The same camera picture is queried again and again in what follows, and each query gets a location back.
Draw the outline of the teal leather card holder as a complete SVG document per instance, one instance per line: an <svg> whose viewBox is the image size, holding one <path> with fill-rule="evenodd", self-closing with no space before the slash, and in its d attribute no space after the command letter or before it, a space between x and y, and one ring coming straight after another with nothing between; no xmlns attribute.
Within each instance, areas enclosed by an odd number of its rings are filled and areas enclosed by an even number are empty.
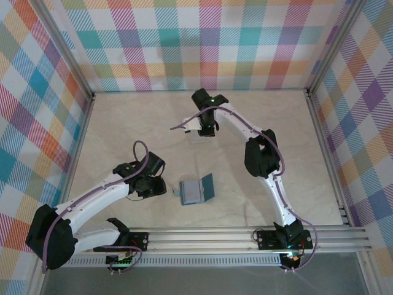
<svg viewBox="0 0 393 295"><path fill-rule="evenodd" d="M214 190L214 180L212 173L200 178L200 179L192 179L192 180L199 180L202 182L203 189L204 189L204 202L211 200L215 197L215 190ZM180 183L178 189L172 190L173 194L180 198Z"/></svg>

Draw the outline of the grey card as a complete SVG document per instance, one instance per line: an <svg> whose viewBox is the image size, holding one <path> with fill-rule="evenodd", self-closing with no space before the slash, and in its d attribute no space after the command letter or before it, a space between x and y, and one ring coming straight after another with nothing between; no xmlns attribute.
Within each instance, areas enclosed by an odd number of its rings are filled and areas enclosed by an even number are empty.
<svg viewBox="0 0 393 295"><path fill-rule="evenodd" d="M194 205L204 202L204 189L199 180L180 182L180 198L182 205Z"/></svg>

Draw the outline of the circuit board with green lights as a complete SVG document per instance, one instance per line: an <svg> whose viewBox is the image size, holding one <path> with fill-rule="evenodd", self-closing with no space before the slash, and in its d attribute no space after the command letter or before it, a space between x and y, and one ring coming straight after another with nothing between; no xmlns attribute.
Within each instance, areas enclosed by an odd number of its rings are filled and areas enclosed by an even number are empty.
<svg viewBox="0 0 393 295"><path fill-rule="evenodd" d="M106 265L113 265L115 267L129 267L133 263L133 257L120 257L118 255L108 255L105 258Z"/></svg>

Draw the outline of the circuit board with orange part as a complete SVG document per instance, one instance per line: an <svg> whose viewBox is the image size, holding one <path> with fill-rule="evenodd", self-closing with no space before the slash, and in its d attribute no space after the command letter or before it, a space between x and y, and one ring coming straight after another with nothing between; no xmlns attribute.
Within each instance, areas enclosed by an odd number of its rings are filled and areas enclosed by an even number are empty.
<svg viewBox="0 0 393 295"><path fill-rule="evenodd" d="M280 254L281 267L284 269L298 268L301 263L301 256L292 254Z"/></svg>

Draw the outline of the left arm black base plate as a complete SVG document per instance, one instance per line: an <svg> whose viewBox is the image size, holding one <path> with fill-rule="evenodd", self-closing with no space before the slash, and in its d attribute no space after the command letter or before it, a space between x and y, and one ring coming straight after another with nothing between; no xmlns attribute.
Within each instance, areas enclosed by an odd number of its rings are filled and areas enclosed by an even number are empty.
<svg viewBox="0 0 393 295"><path fill-rule="evenodd" d="M147 232L129 232L120 234L119 238L109 246L117 246L116 248L95 247L94 252L115 252L115 251L131 251L129 246L138 247L142 251L147 251L149 242L149 234Z"/></svg>

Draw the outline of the aluminium mounting rail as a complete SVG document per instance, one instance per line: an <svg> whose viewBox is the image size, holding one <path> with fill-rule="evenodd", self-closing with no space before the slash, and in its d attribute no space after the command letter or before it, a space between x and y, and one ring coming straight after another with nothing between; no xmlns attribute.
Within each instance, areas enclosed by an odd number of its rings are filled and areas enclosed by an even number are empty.
<svg viewBox="0 0 393 295"><path fill-rule="evenodd" d="M146 254L240 254L240 253L300 253L370 251L371 242L361 227L318 226L310 231L311 250L259 250L256 242L258 230L274 230L272 227L162 227L129 228L132 232L147 232L149 242ZM82 254L95 254L86 250Z"/></svg>

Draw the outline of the aluminium side frame rail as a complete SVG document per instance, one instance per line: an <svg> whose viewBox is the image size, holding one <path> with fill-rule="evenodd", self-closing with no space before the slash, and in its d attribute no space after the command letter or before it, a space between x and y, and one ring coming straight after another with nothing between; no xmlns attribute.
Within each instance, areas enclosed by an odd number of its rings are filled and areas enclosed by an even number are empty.
<svg viewBox="0 0 393 295"><path fill-rule="evenodd" d="M66 177L66 181L65 181L62 193L60 195L60 198L58 200L58 203L64 203L65 201L67 201L67 199L69 197L69 193L71 191L72 183L73 183L73 180L75 177L77 165L78 165L78 162L80 159L80 153L82 151L85 135L88 130L88 125L90 122L90 118L91 118L91 114L92 114L93 107L95 104L95 100L96 100L96 93L93 92L91 99L87 104L87 112L86 112L86 115L83 120L84 124L83 124L82 128L80 129L80 134L79 134L78 140L76 142L77 143L76 150L75 150L74 156L72 158L70 170L69 170L69 173Z"/></svg>
<svg viewBox="0 0 393 295"><path fill-rule="evenodd" d="M333 192L335 194L335 198L337 200L338 209L341 215L341 219L343 224L346 226L353 226L353 220L351 214L349 212L349 207L344 197L343 189L341 186L341 182L338 176L338 173L335 169L332 153L330 151L330 147L327 139L324 136L324 131L322 128L321 120L317 114L317 108L313 100L312 94L310 94L309 90L304 89L304 96L306 100L306 104L313 121L314 129L317 135L317 139L320 145L320 149L322 152L322 156L325 162L325 166L327 169L327 173L329 175L329 179L333 188Z"/></svg>

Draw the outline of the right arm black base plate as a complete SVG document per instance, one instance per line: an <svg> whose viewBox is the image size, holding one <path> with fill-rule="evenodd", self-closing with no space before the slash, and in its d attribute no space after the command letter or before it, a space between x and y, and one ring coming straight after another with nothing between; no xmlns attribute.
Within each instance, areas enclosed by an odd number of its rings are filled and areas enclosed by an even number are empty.
<svg viewBox="0 0 393 295"><path fill-rule="evenodd" d="M304 230L299 236L286 239L276 230L258 230L256 242L259 250L311 250L313 242L310 231Z"/></svg>

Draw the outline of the aluminium frame leg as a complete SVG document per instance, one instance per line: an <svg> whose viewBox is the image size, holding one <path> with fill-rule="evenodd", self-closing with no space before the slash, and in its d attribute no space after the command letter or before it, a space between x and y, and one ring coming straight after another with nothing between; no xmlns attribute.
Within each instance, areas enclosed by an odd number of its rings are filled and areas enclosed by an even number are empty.
<svg viewBox="0 0 393 295"><path fill-rule="evenodd" d="M28 268L27 279L22 295L40 295L45 274L42 273L42 261L33 256Z"/></svg>
<svg viewBox="0 0 393 295"><path fill-rule="evenodd" d="M379 285L369 254L366 251L360 251L357 252L357 258L369 295L380 295Z"/></svg>

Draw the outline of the aluminium upright frame post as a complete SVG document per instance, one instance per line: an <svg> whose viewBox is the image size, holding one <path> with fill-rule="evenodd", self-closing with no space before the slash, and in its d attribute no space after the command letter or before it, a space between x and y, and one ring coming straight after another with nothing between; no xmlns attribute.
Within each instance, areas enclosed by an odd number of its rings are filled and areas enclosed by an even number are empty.
<svg viewBox="0 0 393 295"><path fill-rule="evenodd" d="M330 39L329 46L327 47L323 58L319 62L319 66L316 68L314 74L311 75L309 82L307 82L305 86L305 92L309 96L312 96L316 92L317 88L323 81L328 68L331 66L336 54L341 49L341 46L343 45L346 37L348 36L351 28L356 22L367 1L368 0L351 0L346 14L342 18L342 22L335 30L335 33L332 35L332 37L328 37L328 39Z"/></svg>
<svg viewBox="0 0 393 295"><path fill-rule="evenodd" d="M80 66L77 64L71 49L65 41L61 31L59 30L56 22L54 21L50 11L44 3L44 0L28 0L34 9L35 13L43 23L44 27L48 31L50 37L53 39L53 43L57 47L60 55L64 58L66 64L69 66L70 72L74 75L77 83L81 87L84 94L90 101L94 100L95 93L91 90Z"/></svg>

